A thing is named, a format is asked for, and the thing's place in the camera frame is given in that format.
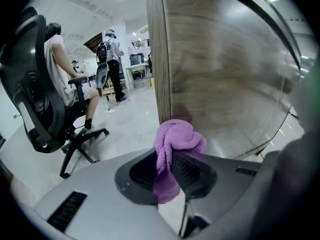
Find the chair base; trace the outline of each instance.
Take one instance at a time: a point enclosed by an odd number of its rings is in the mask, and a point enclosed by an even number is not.
[[[70,142],[61,148],[63,153],[65,153],[65,157],[61,166],[59,174],[60,177],[62,177],[63,179],[67,179],[70,177],[70,174],[65,171],[68,166],[68,163],[70,162],[71,157],[73,156],[76,150],[79,150],[80,153],[85,157],[85,159],[87,159],[91,164],[99,162],[99,160],[93,161],[91,157],[81,148],[81,145],[92,138],[98,137],[102,133],[104,133],[106,136],[109,134],[106,128],[95,130],[84,135],[82,134],[82,132],[80,132],[77,135],[74,135],[74,131],[72,129],[71,131],[67,132],[67,140],[69,140]]]

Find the ceiling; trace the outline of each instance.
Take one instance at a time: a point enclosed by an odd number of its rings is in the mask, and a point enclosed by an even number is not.
[[[285,19],[294,34],[314,35],[306,18],[292,0],[278,0],[272,4]]]
[[[31,0],[29,5],[47,23],[61,24],[66,51],[78,60],[94,56],[84,43],[103,30],[123,21],[135,28],[137,19],[143,24],[147,19],[146,0]]]

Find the chair wheel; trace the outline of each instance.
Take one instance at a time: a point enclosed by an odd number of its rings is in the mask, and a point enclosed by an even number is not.
[[[63,177],[64,177],[64,179],[66,180],[66,179],[68,179],[68,178],[70,177],[70,174],[69,174],[69,173],[65,173],[65,174],[63,175]]]

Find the white floor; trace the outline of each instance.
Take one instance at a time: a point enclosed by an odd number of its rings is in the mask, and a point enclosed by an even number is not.
[[[97,128],[105,127],[110,134],[106,138],[101,137],[89,149],[88,153],[92,158],[107,160],[153,146],[159,127],[155,90],[142,86],[129,92],[127,97],[128,102],[124,101],[115,107],[112,107],[105,97],[100,98],[93,124]],[[116,103],[114,97],[110,98],[110,102]],[[83,124],[84,118],[75,122],[76,127]],[[252,155],[245,160],[262,162],[266,153],[283,149],[287,143],[300,138],[303,133],[299,121],[289,115],[261,155]],[[64,154],[61,150],[51,154],[34,151],[23,128],[12,137],[14,144],[10,144],[11,140],[7,141],[1,150],[1,160],[15,177],[11,183],[11,190],[16,198],[34,207],[48,191],[63,181],[59,172]],[[74,173],[89,164],[77,153],[72,157],[66,172]]]

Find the white t-shirt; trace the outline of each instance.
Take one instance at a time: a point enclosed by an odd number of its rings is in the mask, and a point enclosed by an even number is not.
[[[112,52],[112,59],[116,60],[116,61],[119,61],[119,57],[116,54],[116,47],[119,47],[120,44],[117,41],[117,39],[111,38],[109,36],[106,36],[105,39],[104,39],[104,42],[109,42],[109,44],[110,44],[110,50]]]
[[[44,57],[46,67],[58,95],[62,99],[63,103],[67,107],[70,107],[76,101],[77,90],[75,87],[70,87],[70,84],[68,84],[68,74],[59,65],[56,64],[50,49],[50,44],[52,41],[60,42],[62,44],[62,47],[65,47],[62,36],[58,34],[54,35],[44,43]]]

